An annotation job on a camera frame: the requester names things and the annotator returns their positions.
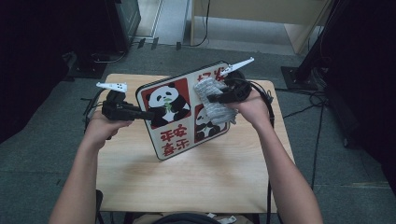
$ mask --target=panda board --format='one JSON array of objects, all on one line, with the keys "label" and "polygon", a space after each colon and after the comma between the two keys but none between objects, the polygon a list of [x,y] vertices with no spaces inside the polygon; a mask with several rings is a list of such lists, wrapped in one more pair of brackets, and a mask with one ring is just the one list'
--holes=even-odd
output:
[{"label": "panda board", "polygon": [[159,160],[166,160],[209,141],[230,128],[230,123],[214,125],[193,86],[205,77],[224,79],[225,62],[213,63],[186,74],[167,77],[139,87],[136,99],[142,111],[155,114],[145,120]]}]

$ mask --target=forearm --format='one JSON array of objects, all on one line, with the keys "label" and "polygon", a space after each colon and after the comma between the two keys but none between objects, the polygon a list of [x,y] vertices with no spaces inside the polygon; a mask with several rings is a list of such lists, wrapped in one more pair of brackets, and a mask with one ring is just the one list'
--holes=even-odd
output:
[{"label": "forearm", "polygon": [[269,123],[255,126],[276,206],[285,223],[321,223],[317,199]]},{"label": "forearm", "polygon": [[49,223],[94,223],[98,150],[81,143]]}]

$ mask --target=panda head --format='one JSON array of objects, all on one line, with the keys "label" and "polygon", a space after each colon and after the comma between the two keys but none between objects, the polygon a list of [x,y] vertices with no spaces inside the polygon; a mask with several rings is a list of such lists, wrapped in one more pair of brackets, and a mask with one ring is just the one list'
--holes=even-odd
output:
[{"label": "panda head", "polygon": [[149,107],[160,107],[165,104],[170,104],[178,97],[178,91],[175,88],[175,83],[171,82],[167,86],[162,86],[146,95]]},{"label": "panda head", "polygon": [[203,107],[200,111],[199,111],[199,113],[198,113],[198,115],[197,115],[197,119],[195,120],[195,123],[197,124],[197,125],[201,125],[201,124],[207,124],[207,123],[209,123],[210,122],[210,119],[209,119],[209,117],[207,116],[207,114],[206,114],[206,109]]}]

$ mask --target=panda illustration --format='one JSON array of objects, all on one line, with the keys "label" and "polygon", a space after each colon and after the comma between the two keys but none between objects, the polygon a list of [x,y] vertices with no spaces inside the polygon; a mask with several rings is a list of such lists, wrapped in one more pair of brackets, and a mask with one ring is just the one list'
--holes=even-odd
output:
[{"label": "panda illustration", "polygon": [[151,121],[153,127],[162,127],[172,121],[183,119],[191,110],[190,105],[179,94],[173,82],[146,95],[146,100],[148,111],[155,114],[154,120]]},{"label": "panda illustration", "polygon": [[207,137],[214,136],[224,130],[225,123],[215,125],[210,121],[203,107],[195,119],[195,142],[204,140]]}]

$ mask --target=person's right arm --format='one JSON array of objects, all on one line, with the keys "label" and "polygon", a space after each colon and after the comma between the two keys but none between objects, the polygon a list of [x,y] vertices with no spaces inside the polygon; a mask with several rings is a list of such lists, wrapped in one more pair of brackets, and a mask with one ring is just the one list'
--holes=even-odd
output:
[{"label": "person's right arm", "polygon": [[276,206],[284,223],[323,223],[314,192],[289,157],[269,120],[257,91],[246,101],[228,104],[252,124],[259,135]]}]

